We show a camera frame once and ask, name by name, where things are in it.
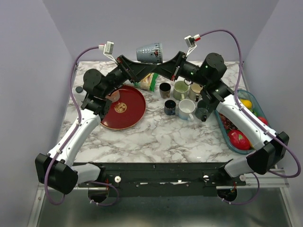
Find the dark blue mug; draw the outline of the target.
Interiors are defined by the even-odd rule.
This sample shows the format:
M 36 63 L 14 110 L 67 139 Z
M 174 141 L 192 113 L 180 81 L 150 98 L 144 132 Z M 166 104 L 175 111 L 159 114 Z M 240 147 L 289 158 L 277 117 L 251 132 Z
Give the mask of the dark blue mug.
M 175 115 L 176 114 L 176 102 L 173 100 L 167 100 L 164 103 L 164 113 L 166 115 Z

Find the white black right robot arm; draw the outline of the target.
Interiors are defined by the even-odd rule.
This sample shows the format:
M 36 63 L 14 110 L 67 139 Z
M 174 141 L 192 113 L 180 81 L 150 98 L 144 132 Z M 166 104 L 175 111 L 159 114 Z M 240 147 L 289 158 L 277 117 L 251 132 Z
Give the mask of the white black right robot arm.
M 227 67 L 221 55 L 210 53 L 198 67 L 187 61 L 186 55 L 179 52 L 172 60 L 158 64 L 155 72 L 170 80 L 182 77 L 203 87 L 202 99 L 211 109 L 222 113 L 237 126 L 255 148 L 243 158 L 226 163 L 218 173 L 218 181 L 229 185 L 235 177 L 256 172 L 265 174 L 285 155 L 289 136 L 285 132 L 277 133 L 262 123 L 239 100 L 235 90 L 231 90 L 221 78 Z

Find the dark grey mug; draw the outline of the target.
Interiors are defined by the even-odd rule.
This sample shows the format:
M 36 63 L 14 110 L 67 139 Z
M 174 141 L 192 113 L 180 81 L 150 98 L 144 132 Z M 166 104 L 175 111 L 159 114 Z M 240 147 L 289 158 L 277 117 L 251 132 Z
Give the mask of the dark grey mug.
M 204 100 L 198 101 L 195 110 L 195 116 L 197 117 L 197 119 L 201 120 L 202 122 L 205 122 L 212 112 L 213 108 L 210 104 L 207 104 Z

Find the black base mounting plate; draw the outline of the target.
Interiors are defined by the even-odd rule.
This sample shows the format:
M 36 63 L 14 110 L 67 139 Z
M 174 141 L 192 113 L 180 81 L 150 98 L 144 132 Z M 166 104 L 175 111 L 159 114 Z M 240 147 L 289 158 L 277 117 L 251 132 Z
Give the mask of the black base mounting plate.
M 245 186 L 239 177 L 223 176 L 222 162 L 96 163 L 99 182 L 112 184 L 120 197 L 217 196 L 219 188 Z

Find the light blue white mug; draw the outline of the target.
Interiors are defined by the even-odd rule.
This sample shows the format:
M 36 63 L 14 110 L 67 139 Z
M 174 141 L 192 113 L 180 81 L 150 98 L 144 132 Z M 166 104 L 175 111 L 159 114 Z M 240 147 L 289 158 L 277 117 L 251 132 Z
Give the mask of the light blue white mug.
M 183 99 L 178 105 L 178 117 L 182 120 L 194 121 L 195 103 L 189 99 Z

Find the yellow toy lemon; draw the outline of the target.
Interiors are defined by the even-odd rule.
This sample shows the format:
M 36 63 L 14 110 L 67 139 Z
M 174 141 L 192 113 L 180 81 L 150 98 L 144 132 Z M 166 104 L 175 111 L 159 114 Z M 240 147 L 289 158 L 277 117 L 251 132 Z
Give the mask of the yellow toy lemon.
M 252 108 L 252 102 L 250 100 L 240 99 L 240 101 L 246 108 L 248 108 L 248 109 Z

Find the grey blue mug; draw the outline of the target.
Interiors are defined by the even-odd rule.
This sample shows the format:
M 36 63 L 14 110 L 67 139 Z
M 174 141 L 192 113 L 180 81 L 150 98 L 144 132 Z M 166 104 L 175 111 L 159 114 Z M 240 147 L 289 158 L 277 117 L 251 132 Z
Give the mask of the grey blue mug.
M 162 64 L 162 43 L 144 45 L 136 49 L 137 61 L 142 63 Z

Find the pink upside-down mug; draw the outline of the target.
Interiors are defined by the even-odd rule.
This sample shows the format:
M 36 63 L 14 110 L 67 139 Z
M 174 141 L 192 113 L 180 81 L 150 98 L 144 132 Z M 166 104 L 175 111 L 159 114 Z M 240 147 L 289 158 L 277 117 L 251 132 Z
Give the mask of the pink upside-down mug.
M 118 101 L 119 98 L 120 98 L 120 93 L 118 90 L 106 96 L 106 99 L 109 99 L 112 103 Z

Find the light green mug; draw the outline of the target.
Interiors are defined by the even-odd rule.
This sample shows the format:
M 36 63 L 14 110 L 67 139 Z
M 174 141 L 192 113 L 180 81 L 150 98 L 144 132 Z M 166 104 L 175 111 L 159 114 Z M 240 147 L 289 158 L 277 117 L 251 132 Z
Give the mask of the light green mug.
M 189 86 L 184 81 L 177 81 L 173 88 L 173 97 L 176 100 L 184 100 L 187 97 Z

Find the cream mug with black rim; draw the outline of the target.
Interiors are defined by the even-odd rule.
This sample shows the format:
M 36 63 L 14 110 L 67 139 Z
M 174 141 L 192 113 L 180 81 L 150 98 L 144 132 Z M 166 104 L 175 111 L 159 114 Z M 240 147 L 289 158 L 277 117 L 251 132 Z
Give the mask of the cream mug with black rim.
M 195 102 L 198 102 L 199 98 L 200 98 L 200 92 L 203 88 L 197 84 L 197 83 L 193 83 L 190 85 L 190 88 L 189 88 L 189 94 L 188 94 L 188 97 L 195 101 Z

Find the green chips bag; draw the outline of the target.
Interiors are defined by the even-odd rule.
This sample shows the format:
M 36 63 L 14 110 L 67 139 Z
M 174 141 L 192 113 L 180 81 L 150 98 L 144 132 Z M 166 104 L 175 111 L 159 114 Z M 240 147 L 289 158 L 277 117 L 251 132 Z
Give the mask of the green chips bag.
M 154 92 L 157 78 L 157 73 L 150 73 L 140 82 L 135 82 L 134 87 Z

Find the red toy dragon fruit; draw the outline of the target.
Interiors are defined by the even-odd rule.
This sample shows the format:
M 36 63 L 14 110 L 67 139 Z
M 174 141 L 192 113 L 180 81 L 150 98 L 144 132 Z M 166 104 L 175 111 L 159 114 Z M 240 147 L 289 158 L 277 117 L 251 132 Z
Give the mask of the red toy dragon fruit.
M 240 150 L 249 150 L 250 142 L 247 137 L 239 130 L 231 130 L 228 132 L 228 137 L 231 144 Z

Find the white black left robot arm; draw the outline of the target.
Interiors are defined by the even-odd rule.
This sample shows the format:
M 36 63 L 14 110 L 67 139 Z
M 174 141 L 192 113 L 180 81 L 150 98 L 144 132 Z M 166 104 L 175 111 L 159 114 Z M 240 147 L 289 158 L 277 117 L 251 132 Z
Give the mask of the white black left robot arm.
M 109 95 L 118 91 L 128 80 L 140 82 L 158 67 L 158 62 L 131 61 L 121 55 L 117 66 L 107 75 L 89 69 L 83 76 L 86 96 L 81 106 L 76 105 L 78 117 L 62 139 L 47 154 L 35 159 L 38 180 L 49 188 L 69 194 L 79 182 L 82 171 L 73 170 L 74 160 L 90 133 L 106 117 L 112 105 Z

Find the red toy apple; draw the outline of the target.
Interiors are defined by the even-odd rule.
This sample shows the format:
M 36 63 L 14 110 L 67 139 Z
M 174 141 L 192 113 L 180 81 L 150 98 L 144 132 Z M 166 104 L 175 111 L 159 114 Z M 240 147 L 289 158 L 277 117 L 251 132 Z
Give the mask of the red toy apple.
M 261 117 L 261 116 L 258 116 L 258 119 L 259 119 L 260 121 L 262 121 L 265 125 L 268 125 L 268 121 L 267 121 L 266 118 Z

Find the brown striped mug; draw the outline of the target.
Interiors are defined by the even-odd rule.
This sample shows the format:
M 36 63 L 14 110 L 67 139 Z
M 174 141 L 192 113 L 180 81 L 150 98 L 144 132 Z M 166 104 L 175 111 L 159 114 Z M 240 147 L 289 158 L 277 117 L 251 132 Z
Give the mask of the brown striped mug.
M 170 98 L 171 85 L 169 83 L 161 83 L 159 85 L 159 90 L 162 98 Z

